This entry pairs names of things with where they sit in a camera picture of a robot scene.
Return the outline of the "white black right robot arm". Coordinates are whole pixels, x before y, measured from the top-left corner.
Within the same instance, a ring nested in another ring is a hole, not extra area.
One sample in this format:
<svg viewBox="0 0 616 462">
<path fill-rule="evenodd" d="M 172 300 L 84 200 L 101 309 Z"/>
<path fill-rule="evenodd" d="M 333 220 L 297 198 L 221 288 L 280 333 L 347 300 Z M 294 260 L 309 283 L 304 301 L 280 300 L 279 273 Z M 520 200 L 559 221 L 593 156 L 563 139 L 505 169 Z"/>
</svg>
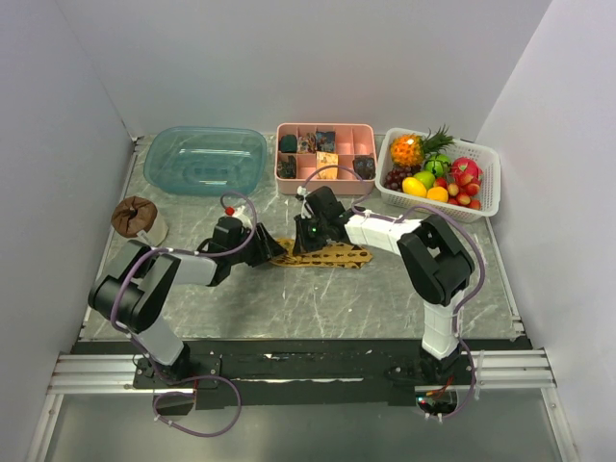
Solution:
<svg viewBox="0 0 616 462">
<path fill-rule="evenodd" d="M 296 198 L 302 209 L 295 216 L 295 255 L 345 243 L 389 251 L 402 259 L 423 300 L 422 375 L 435 384 L 450 378 L 461 353 L 458 314 L 475 263 L 447 221 L 437 215 L 420 220 L 347 209 L 328 187 L 313 192 L 299 187 Z"/>
</svg>

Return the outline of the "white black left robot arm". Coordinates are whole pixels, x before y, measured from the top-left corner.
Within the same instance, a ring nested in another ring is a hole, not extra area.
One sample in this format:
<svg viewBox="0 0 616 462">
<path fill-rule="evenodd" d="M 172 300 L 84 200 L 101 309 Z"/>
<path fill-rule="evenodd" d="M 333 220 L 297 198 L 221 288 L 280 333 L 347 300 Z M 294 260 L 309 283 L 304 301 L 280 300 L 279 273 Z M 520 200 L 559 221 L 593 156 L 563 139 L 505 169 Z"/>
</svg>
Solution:
<svg viewBox="0 0 616 462">
<path fill-rule="evenodd" d="M 184 384 L 194 373 L 191 350 L 164 319 L 163 308 L 175 285 L 215 287 L 233 266 L 252 268 L 286 254 L 259 222 L 222 217 L 211 237 L 195 251 L 154 248 L 128 241 L 103 270 L 89 293 L 88 304 L 112 327 L 125 334 L 170 387 Z"/>
</svg>

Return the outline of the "yellow beetle print tie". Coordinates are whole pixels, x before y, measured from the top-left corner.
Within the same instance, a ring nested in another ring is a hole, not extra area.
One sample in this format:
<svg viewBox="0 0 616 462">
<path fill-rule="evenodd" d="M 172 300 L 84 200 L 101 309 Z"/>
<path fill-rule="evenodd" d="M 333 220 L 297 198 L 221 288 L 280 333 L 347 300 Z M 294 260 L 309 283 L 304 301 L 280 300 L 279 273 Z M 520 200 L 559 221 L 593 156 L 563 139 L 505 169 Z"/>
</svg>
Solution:
<svg viewBox="0 0 616 462">
<path fill-rule="evenodd" d="M 302 254 L 293 254 L 295 240 L 280 238 L 277 242 L 286 253 L 270 262 L 284 268 L 342 268 L 359 270 L 372 260 L 372 254 L 357 245 L 333 243 L 323 249 Z"/>
</svg>

